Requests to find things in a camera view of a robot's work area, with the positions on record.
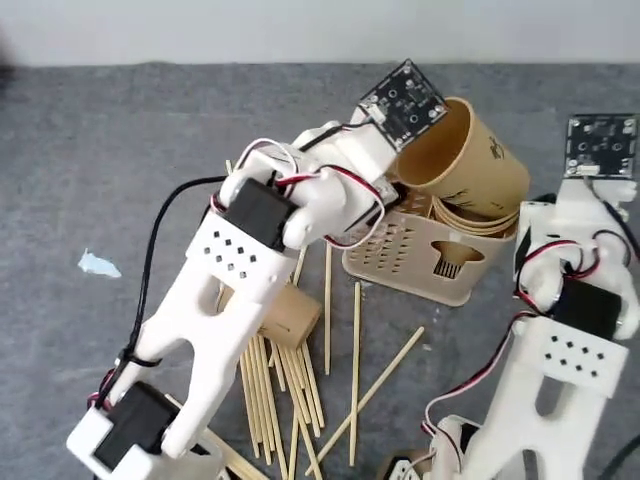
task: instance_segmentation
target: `wooden stick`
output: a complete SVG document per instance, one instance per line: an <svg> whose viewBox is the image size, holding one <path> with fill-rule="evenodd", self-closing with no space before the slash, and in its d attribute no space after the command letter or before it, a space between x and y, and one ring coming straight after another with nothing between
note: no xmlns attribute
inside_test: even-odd
<svg viewBox="0 0 640 480"><path fill-rule="evenodd" d="M298 280L300 280L300 274L302 273L302 265L304 264L304 257L307 254L307 247L302 247L300 249L300 253L298 254L298 263L296 263L296 269L293 272L293 283L296 287L298 286Z"/></svg>
<svg viewBox="0 0 640 480"><path fill-rule="evenodd" d="M276 375L278 376L278 385L280 386L281 392L287 391L287 385L284 381L284 374L282 373L282 360L280 359L280 355L278 355L278 349L276 347L276 342L273 340L269 340L271 344L271 359L269 360L269 366L271 366L271 360L276 366Z"/></svg>
<svg viewBox="0 0 640 480"><path fill-rule="evenodd" d="M313 443L311 443L311 437L309 436L309 429L307 428L307 424L303 421L301 417L301 411L303 403L301 403L296 395L293 394L295 390L295 375L291 369L290 361L287 357L286 361L283 363L284 366L284 376L287 378L287 383L289 384L289 391L291 392L291 399L293 400L293 412L294 418L298 420L298 426L300 428L300 432L302 432L302 438L304 439L305 447L307 448L307 455L309 456L309 460L311 462L310 471L313 471L313 474L316 478L322 479L322 472L320 472L320 465L318 465L318 460L316 459L316 454L313 451Z"/></svg>
<svg viewBox="0 0 640 480"><path fill-rule="evenodd" d="M331 371L331 245L327 243L324 264L324 374Z"/></svg>
<svg viewBox="0 0 640 480"><path fill-rule="evenodd" d="M306 341L302 344L302 355L304 357L304 363L307 367L307 376L309 377L309 385L311 387L311 394L313 395L313 403L315 404L316 414L318 415L318 423L320 424L320 428L324 428L324 414L322 413L322 404L320 403L320 395L318 394L316 375L315 373L313 373L313 365L311 364L309 345Z"/></svg>
<svg viewBox="0 0 640 480"><path fill-rule="evenodd" d="M360 282L356 282L353 299L353 375L351 380L351 432L349 438L349 466L356 464L358 435L358 374L360 370Z"/></svg>
<svg viewBox="0 0 640 480"><path fill-rule="evenodd" d="M311 416L309 415L309 409L307 408L307 404L304 401L304 395L302 393L302 389L300 385L298 385L297 378L293 373L293 362L291 361L291 354L288 348L278 347L278 351L280 352L280 358L283 359L282 366L284 367L285 377L287 376L287 370L291 373L291 381L287 379L287 383L289 384L289 388L293 388L292 396L296 397L296 401L300 404L300 418L304 420L305 423L311 423Z"/></svg>
<svg viewBox="0 0 640 480"><path fill-rule="evenodd" d="M260 449L258 448L258 440L255 433L255 412L251 403L251 395L249 395L249 378L247 373L247 359L243 353L240 356L240 373L242 374L242 390L244 392L244 403L247 407L247 419L249 421L249 433L251 435L251 445L253 446L253 454L256 458L260 458Z"/></svg>
<svg viewBox="0 0 640 480"><path fill-rule="evenodd" d="M302 390L307 388L307 382L305 382L304 369L302 364L300 363L300 359L298 358L298 353L296 350L288 350L288 353L291 356L291 363L293 365L293 373L295 373L296 378L298 379L298 383L300 384L300 388Z"/></svg>
<svg viewBox="0 0 640 480"><path fill-rule="evenodd" d="M249 355L249 346L242 354L247 369L247 386L249 387L249 399L251 400L251 410L253 412L253 429L256 435L256 442L262 443L262 423L260 422L260 413L258 411L258 392L256 386L255 375L253 372L253 365L251 363L251 356Z"/></svg>
<svg viewBox="0 0 640 480"><path fill-rule="evenodd" d="M165 398L173 403L176 407L182 408L180 402L178 402L171 395L165 395ZM240 477L241 480L269 480L268 477L263 475L258 469L247 462L238 452L227 445L224 440L222 440L208 428L202 433L201 437L198 439L198 442L205 450L209 452L215 450L216 447L222 450L222 455L227 462L227 467L235 475Z"/></svg>
<svg viewBox="0 0 640 480"><path fill-rule="evenodd" d="M273 422L271 420L271 410L269 410L269 399L268 394L267 394L267 381L269 381L268 378L264 377L264 371L265 369L263 368L262 365L262 358L260 356L260 345L258 342L258 337L254 336L251 339L251 344L252 347L255 351L255 356L256 356L256 365L257 365L257 371L258 371L258 381L260 382L260 398L258 399L258 401L260 401L262 403L262 408L264 409L264 418L265 421L267 423L267 440L268 442L263 442L263 443L267 443L267 445L269 445L269 450L271 452L274 452L276 449L276 440L275 440L275 436L273 435Z"/></svg>
<svg viewBox="0 0 640 480"><path fill-rule="evenodd" d="M293 414L293 422L291 426L291 450L289 451L289 480L295 480L296 463L298 461L298 432L300 425L298 423L298 415Z"/></svg>
<svg viewBox="0 0 640 480"><path fill-rule="evenodd" d="M391 363L387 366L387 368L384 369L384 371L380 374L380 376L374 382L371 388L367 391L367 393L364 394L362 399L358 402L358 413L362 411L362 409L369 402L369 400L371 400L371 397L373 397L376 394L376 392L382 386L385 380L389 378L389 375L393 373L393 371L396 369L398 364L407 355L409 350L411 350L411 348L416 344L416 342L418 341L418 339L420 338L423 332L424 332L424 327L420 327L418 330L416 330L416 333L414 333L413 336L409 339L409 341L405 344L405 346L402 347L402 349L398 352L395 358L391 360ZM318 454L319 462L321 462L322 459L327 456L327 453L329 453L329 451L338 441L340 436L345 432L345 430L349 426L349 423L351 423L351 415L348 415L347 418L344 419L342 424L340 424L340 426L338 427L336 432L333 434L333 436L329 439L329 441L326 443L326 445L322 447L322 450L320 450L320 453ZM312 467L309 467L305 472L305 475L309 475L312 469L313 469Z"/></svg>
<svg viewBox="0 0 640 480"><path fill-rule="evenodd" d="M320 420L318 413L316 412L316 404L313 401L313 393L311 392L311 382L307 376L307 370L305 368L304 355L302 355L302 349L297 349L294 353L296 363L300 367L302 378L304 381L304 396L307 400L307 407L309 408L309 415L311 416L311 425L313 426L313 435L316 438L320 437Z"/></svg>
<svg viewBox="0 0 640 480"><path fill-rule="evenodd" d="M249 358L251 359L251 366L253 371L253 381L256 392L256 404L258 405L258 416L260 418L260 426L262 428L262 447L264 450L264 456L267 460L267 465L271 465L271 448L269 447L269 426L267 425L267 416L264 409L264 394L262 393L262 385L260 383L260 367L258 366L258 357L255 349L253 338L249 340Z"/></svg>
<svg viewBox="0 0 640 480"><path fill-rule="evenodd" d="M264 345L264 338L258 336L258 346L260 347L260 363L262 364L263 374L266 380L267 400L269 401L269 411L271 413L271 423L273 426L273 437L276 444L276 454L278 455L278 464L280 465L280 474L282 478L287 478L287 460L284 457L284 448L282 448L282 436L280 435L280 424L278 423L278 415L276 413L276 402L273 398L273 389L271 388L271 377L269 376L269 366L267 365L267 349Z"/></svg>

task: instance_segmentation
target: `robotic arm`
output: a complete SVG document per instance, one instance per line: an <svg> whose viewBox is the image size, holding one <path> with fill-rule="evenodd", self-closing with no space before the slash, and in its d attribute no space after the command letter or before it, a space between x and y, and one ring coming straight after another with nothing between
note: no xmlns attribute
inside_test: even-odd
<svg viewBox="0 0 640 480"><path fill-rule="evenodd" d="M640 321L628 270L639 249L620 208L636 194L636 122L629 115L570 120L557 198L520 209L515 290L532 314L509 327L515 341L484 424L449 416L432 428L429 480L524 480L524 450L535 452L540 478L582 478L628 354L616 340L630 338ZM436 401L484 378L510 333L480 375ZM562 389L554 411L542 416L536 399L545 378Z"/></svg>
<svg viewBox="0 0 640 480"><path fill-rule="evenodd" d="M442 97L407 60L363 97L350 124L329 122L291 145L250 144L212 197L180 273L142 324L133 352L105 379L104 401L99 397L68 437L69 450L102 480L215 478L224 468L221 453L201 455L199 437L298 250L320 238L341 249L366 241L385 204L398 196L384 173L445 114ZM363 228L368 233L350 242ZM212 299L220 284L235 293L217 313ZM184 342L194 359L178 410L142 380Z"/></svg>

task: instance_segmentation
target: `black circuit board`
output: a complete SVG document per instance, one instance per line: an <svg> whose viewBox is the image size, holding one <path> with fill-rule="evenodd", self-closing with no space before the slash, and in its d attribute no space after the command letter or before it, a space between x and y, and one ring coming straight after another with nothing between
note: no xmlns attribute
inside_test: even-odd
<svg viewBox="0 0 640 480"><path fill-rule="evenodd" d="M567 126L565 178L633 178L638 119L632 114L573 115Z"/></svg>
<svg viewBox="0 0 640 480"><path fill-rule="evenodd" d="M358 106L397 152L447 113L442 95L411 60L387 75Z"/></svg>

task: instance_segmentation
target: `brown paper cup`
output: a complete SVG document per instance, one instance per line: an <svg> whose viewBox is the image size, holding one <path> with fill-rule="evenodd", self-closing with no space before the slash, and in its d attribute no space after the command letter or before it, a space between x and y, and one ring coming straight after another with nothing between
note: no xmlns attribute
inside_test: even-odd
<svg viewBox="0 0 640 480"><path fill-rule="evenodd" d="M462 98L447 98L449 113L395 160L408 187L469 212L499 219L514 213L529 190L527 169Z"/></svg>

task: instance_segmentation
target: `gray floor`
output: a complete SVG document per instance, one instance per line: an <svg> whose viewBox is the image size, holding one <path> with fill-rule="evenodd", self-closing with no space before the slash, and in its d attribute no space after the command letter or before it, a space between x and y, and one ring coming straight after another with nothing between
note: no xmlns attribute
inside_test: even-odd
<svg viewBox="0 0 640 480"><path fill-rule="evenodd" d="M19 70L0 100L0 476L83 479L64 449L84 399L125 341L133 319L144 245L161 202L178 183L221 174L253 138L291 140L351 105L388 70L372 65L172 66ZM560 183L563 132L572 112L640 112L640 66L434 65L426 74L445 94L470 99L485 122L527 164L532 195ZM209 191L180 198L161 229L151 282L153 311L176 275ZM640 203L631 208L640 230ZM122 271L117 280L81 272L88 247ZM326 478L372 478L394 450L422 447L425 403L463 380L490 355L510 314L510 251L463 308L370 286L364 301L361 388L368 388L419 326L424 343L363 411L357 466L348 438L323 462ZM321 298L323 247L314 245L302 287ZM335 259L333 370L318 375L329 426L348 412L352 279ZM322 327L312 350L322 364ZM640 347L638 340L628 343ZM596 473L640 429L637 351L609 403L586 466ZM158 371L156 382L184 397L189 352ZM495 376L436 409L481 421ZM279 398L288 449L290 405ZM236 382L212 423L251 458ZM299 469L307 461L300 446ZM275 475L275 466L260 468ZM620 478L640 474L640 456Z"/></svg>

